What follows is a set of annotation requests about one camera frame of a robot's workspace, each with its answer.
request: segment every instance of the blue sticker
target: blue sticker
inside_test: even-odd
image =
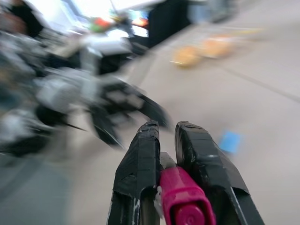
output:
[[[226,132],[219,145],[223,151],[236,153],[240,144],[240,135],[232,132]]]

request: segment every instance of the pink cap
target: pink cap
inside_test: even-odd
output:
[[[196,203],[175,206],[176,225],[205,225],[205,215]]]
[[[204,191],[181,167],[162,171],[162,206],[167,225],[215,225],[216,220]]]

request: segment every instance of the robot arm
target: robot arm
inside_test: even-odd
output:
[[[157,123],[138,130],[116,171],[108,225],[159,225],[158,214],[167,225],[264,224],[237,168],[206,130],[179,122],[175,150],[177,164],[159,153]],[[145,199],[154,202],[141,206]],[[153,206],[158,213],[143,211]]]

